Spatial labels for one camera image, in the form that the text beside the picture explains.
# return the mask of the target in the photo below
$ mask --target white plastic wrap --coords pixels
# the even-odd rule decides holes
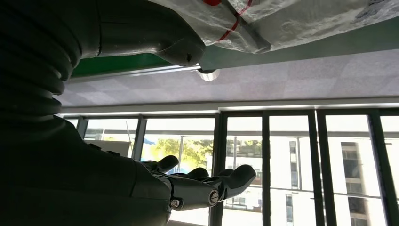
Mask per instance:
[[[208,45],[262,53],[245,24],[225,3],[150,0],[176,11]],[[241,18],[271,49],[292,47],[399,16],[399,0],[229,0]]]

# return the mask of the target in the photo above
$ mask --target red strap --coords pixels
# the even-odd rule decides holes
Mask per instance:
[[[230,30],[227,30],[226,33],[224,33],[224,35],[223,35],[221,38],[219,38],[219,41],[225,39],[225,38],[227,37],[227,35],[229,35],[231,32],[233,32],[233,31],[237,28],[238,23],[239,23],[239,16],[242,15],[243,13],[245,13],[245,11],[246,11],[249,7],[251,7],[251,4],[252,4],[252,0],[248,0],[247,6],[245,6],[240,12],[238,12],[238,13],[235,14],[236,22],[234,23],[233,27],[232,27]]]

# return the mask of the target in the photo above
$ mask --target robotic hand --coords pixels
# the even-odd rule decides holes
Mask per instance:
[[[2,0],[0,26],[0,225],[161,226],[172,209],[214,206],[254,179],[250,166],[166,175],[175,158],[103,152],[54,116],[52,96],[81,58],[196,64],[205,45],[176,12],[146,0]]]
[[[188,174],[166,175],[167,171],[178,164],[177,158],[172,155],[159,162],[144,161],[142,164],[169,187],[170,207],[177,211],[212,207],[219,201],[243,192],[256,177],[254,169],[249,165],[242,165],[236,170],[226,169],[211,178],[204,168],[196,168]]]

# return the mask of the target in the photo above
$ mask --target glass pane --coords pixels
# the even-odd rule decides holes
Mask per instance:
[[[77,119],[67,119],[67,121],[72,123],[75,126],[75,128],[78,126],[78,120]]]
[[[256,171],[252,184],[240,195],[224,201],[223,226],[262,225],[262,118],[229,118],[226,168],[250,165]]]
[[[180,164],[167,174],[188,173],[197,167],[211,175],[214,119],[148,119],[141,160],[159,161],[167,155]],[[172,211],[170,220],[208,225],[209,208]]]
[[[334,195],[334,202],[338,225],[386,225],[383,204],[379,198]]]
[[[399,159],[399,116],[382,116],[381,123],[383,125],[396,197],[399,198],[399,164],[397,163]]]
[[[95,119],[88,121],[85,140],[130,142],[127,157],[132,156],[137,119]]]
[[[307,116],[270,117],[271,225],[315,226]]]
[[[338,225],[384,226],[384,213],[365,115],[326,116]]]

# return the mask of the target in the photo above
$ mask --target white ceiling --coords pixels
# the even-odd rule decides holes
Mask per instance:
[[[221,69],[70,83],[65,107],[399,96],[399,49]]]

